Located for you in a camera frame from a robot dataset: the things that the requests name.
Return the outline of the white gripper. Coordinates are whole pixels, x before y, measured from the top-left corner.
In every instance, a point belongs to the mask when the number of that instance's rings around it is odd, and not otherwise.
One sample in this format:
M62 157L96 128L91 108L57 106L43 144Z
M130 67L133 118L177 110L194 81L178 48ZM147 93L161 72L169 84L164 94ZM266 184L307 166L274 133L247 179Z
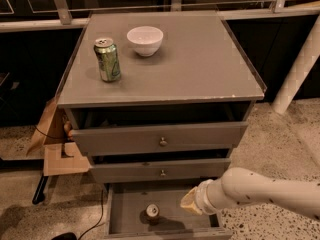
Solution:
M221 183L219 180L202 181L197 188L192 188L180 202L180 207L189 213L195 215L213 215L218 209L213 205L213 195L209 193L209 188L221 191Z

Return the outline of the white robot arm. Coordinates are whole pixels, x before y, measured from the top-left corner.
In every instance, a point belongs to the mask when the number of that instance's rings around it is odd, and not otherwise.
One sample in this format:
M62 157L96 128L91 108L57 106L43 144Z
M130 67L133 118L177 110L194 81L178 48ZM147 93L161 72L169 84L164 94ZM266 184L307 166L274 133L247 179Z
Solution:
M313 220L320 220L320 183L265 177L233 167L219 179L202 181L181 200L196 215L213 215L226 208L271 203Z

